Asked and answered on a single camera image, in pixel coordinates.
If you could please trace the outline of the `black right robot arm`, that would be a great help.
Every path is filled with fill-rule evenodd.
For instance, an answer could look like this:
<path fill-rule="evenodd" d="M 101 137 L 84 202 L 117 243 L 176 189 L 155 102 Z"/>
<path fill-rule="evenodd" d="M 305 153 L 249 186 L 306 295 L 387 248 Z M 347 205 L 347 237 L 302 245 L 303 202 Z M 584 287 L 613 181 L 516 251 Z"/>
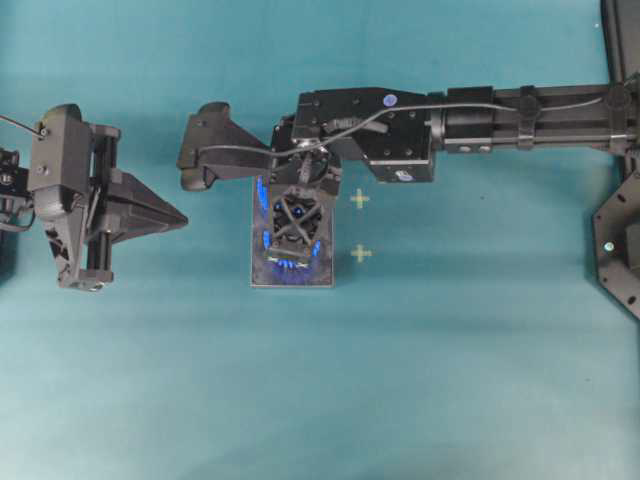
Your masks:
<path fill-rule="evenodd" d="M 439 152 L 584 146 L 639 158 L 639 83 L 490 86 L 418 94 L 380 87 L 315 90 L 275 127 L 256 192 L 265 256 L 305 268 L 327 246 L 342 165 L 357 160 L 382 183 L 427 183 Z"/>

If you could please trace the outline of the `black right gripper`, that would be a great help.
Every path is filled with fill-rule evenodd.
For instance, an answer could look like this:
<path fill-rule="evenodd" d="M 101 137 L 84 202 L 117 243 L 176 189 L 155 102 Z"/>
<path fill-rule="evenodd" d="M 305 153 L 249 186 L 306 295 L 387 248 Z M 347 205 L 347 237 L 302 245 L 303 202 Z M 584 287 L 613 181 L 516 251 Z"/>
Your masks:
<path fill-rule="evenodd" d="M 320 254 L 331 243 L 333 213 L 342 176 L 341 161 L 324 148 L 278 155 L 269 160 L 265 176 L 271 185 L 294 185 L 313 191 L 323 207 L 325 220 L 321 227 Z"/>

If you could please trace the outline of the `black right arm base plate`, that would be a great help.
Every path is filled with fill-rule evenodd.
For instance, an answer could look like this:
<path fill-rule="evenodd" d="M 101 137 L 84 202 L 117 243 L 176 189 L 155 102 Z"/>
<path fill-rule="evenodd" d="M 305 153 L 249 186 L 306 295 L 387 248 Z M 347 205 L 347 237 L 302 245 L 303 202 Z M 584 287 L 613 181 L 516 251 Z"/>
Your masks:
<path fill-rule="evenodd" d="M 639 318 L 639 172 L 628 176 L 592 217 L 600 285 Z"/>

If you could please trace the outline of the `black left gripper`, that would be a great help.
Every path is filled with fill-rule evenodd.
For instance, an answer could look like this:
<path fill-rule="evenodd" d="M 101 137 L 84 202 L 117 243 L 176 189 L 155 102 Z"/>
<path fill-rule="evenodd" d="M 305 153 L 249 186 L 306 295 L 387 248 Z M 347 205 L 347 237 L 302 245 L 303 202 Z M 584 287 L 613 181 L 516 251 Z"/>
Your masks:
<path fill-rule="evenodd" d="M 43 226 L 61 288 L 98 291 L 113 281 L 112 242 L 185 227 L 188 218 L 132 174 L 114 168 L 120 130 L 92 128 L 88 191 L 54 186 L 43 190 Z M 110 182 L 110 206 L 119 225 L 111 234 L 99 227 Z"/>

